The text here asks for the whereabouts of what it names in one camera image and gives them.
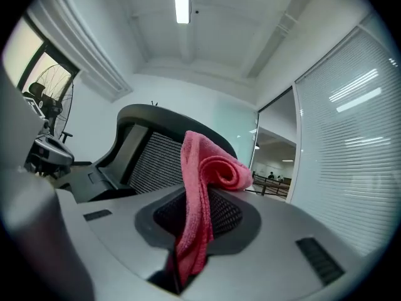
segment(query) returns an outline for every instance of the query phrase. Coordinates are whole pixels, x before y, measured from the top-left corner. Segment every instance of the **railing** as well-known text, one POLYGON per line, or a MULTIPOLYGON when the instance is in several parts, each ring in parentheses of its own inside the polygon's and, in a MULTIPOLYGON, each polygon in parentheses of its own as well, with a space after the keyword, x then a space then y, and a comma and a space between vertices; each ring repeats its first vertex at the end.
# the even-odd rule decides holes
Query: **railing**
POLYGON ((267 195, 277 195, 281 198, 286 198, 288 195, 289 185, 283 182, 268 179, 264 176, 253 174, 253 184, 262 187, 262 191, 246 190, 248 192, 267 195))

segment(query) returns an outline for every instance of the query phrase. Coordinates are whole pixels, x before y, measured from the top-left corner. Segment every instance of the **black window frame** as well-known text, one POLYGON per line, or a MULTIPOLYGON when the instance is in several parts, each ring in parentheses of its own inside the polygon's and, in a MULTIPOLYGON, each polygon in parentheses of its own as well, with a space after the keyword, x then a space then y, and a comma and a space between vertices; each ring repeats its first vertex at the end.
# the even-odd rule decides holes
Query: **black window frame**
POLYGON ((66 84, 66 88, 64 88, 60 95, 61 101, 69 86, 72 84, 74 77, 76 77, 80 70, 64 54, 62 54, 62 52, 57 49, 53 43, 51 43, 51 41, 39 30, 39 28, 34 24, 32 19, 27 14, 24 14, 22 18, 26 21, 28 26, 43 40, 43 43, 24 69, 23 74, 18 81, 17 89, 19 89, 21 92, 23 91, 25 83, 28 80, 33 68, 35 67, 39 59, 43 56, 43 54, 47 53, 50 57, 52 57, 52 59, 54 59, 58 64, 60 64, 60 66, 62 66, 66 71, 71 74, 71 78, 66 84))

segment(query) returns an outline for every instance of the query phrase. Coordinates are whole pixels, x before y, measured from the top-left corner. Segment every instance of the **window blind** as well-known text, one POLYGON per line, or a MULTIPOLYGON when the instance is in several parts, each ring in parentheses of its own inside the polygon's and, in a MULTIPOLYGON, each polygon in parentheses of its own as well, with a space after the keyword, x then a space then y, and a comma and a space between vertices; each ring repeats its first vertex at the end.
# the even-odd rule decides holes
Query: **window blind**
POLYGON ((291 203, 361 255, 386 244, 399 221, 400 65, 356 29, 295 84, 301 153, 291 203))

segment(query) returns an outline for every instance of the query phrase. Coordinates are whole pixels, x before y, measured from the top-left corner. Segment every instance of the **black chair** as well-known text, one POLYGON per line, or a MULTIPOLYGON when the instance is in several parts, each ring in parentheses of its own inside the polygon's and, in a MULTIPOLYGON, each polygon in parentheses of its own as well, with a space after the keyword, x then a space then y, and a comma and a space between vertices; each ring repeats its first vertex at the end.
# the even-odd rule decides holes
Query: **black chair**
POLYGON ((205 135, 236 158, 230 143, 205 125, 152 105, 129 105, 117 117, 112 148, 92 165, 57 180, 78 203, 143 194, 182 182, 180 149, 185 132, 205 135))

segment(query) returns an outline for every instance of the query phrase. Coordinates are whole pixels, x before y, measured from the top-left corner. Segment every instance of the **red cloth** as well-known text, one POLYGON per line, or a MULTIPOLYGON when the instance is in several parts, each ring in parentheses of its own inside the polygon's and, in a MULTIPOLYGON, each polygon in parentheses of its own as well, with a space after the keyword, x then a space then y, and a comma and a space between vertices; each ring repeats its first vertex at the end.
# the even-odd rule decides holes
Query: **red cloth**
POLYGON ((252 184, 251 171, 207 137, 188 131, 181 147, 181 169, 187 195, 185 228, 175 243, 181 283, 202 271, 206 247, 213 240, 207 185, 230 191, 252 184))

